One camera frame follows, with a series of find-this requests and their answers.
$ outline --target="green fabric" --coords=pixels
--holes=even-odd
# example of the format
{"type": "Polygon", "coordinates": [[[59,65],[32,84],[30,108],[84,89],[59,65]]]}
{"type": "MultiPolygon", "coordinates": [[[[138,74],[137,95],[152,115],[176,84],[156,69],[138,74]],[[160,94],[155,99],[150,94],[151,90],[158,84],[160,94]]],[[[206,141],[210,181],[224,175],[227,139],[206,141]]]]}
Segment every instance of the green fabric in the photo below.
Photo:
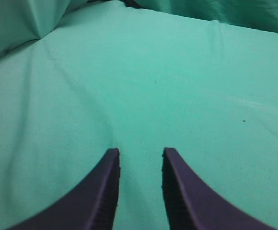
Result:
{"type": "Polygon", "coordinates": [[[86,0],[0,0],[0,57],[24,42],[44,37],[65,12],[86,0]]]}
{"type": "Polygon", "coordinates": [[[278,33],[278,0],[135,0],[141,7],[278,33]]]}
{"type": "Polygon", "coordinates": [[[278,228],[278,34],[109,1],[0,59],[0,229],[121,151],[115,230],[169,229],[163,147],[278,228]]]}

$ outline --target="curved dark edge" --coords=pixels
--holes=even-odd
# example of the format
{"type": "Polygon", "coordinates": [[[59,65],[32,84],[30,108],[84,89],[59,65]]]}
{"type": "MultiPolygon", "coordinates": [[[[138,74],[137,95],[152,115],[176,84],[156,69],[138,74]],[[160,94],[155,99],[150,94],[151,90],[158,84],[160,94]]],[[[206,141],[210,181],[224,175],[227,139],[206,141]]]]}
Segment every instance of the curved dark edge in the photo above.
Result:
{"type": "Polygon", "coordinates": [[[110,230],[120,181],[120,153],[109,149],[90,173],[64,197],[9,230],[110,230]]]}
{"type": "Polygon", "coordinates": [[[274,230],[214,192],[173,148],[163,152],[162,190],[171,230],[274,230]]]}

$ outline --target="green bedding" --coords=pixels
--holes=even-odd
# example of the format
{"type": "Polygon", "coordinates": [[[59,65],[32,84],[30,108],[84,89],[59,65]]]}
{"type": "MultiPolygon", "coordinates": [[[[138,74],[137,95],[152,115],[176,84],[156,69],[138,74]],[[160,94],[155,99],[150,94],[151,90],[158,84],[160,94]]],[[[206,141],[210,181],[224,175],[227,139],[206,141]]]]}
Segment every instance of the green bedding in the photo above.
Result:
{"type": "Polygon", "coordinates": [[[115,0],[0,59],[0,229],[121,152],[115,230],[169,229],[163,147],[278,228],[278,34],[115,0]]]}
{"type": "Polygon", "coordinates": [[[141,7],[278,33],[278,0],[135,0],[141,7]]]}

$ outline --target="wrinkle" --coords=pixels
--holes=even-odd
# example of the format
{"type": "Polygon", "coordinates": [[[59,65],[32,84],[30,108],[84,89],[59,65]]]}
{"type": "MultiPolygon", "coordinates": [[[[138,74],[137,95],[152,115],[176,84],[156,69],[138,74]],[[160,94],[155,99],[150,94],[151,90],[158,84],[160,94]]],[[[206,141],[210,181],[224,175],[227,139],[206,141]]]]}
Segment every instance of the wrinkle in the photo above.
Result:
{"type": "Polygon", "coordinates": [[[22,84],[22,96],[21,96],[21,106],[20,106],[20,116],[18,119],[18,124],[14,133],[15,141],[11,150],[11,156],[8,160],[8,166],[6,167],[6,181],[4,190],[4,199],[6,204],[10,205],[13,197],[12,189],[12,178],[13,174],[16,172],[16,163],[21,155],[21,150],[25,140],[25,135],[27,133],[28,120],[30,115],[29,104],[31,99],[31,79],[32,79],[32,63],[33,63],[33,54],[31,53],[29,58],[26,61],[26,69],[24,70],[24,79],[22,84]]]}

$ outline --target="dark purple object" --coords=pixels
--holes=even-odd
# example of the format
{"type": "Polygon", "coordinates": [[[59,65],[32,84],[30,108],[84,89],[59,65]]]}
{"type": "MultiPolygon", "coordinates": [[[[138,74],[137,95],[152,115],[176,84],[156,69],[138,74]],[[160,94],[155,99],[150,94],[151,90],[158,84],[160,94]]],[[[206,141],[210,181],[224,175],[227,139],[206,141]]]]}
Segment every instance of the dark purple object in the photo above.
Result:
{"type": "Polygon", "coordinates": [[[9,230],[110,230],[119,194],[120,153],[109,149],[69,193],[9,230]]]}
{"type": "Polygon", "coordinates": [[[274,230],[214,192],[172,148],[163,152],[162,191],[171,230],[274,230]]]}

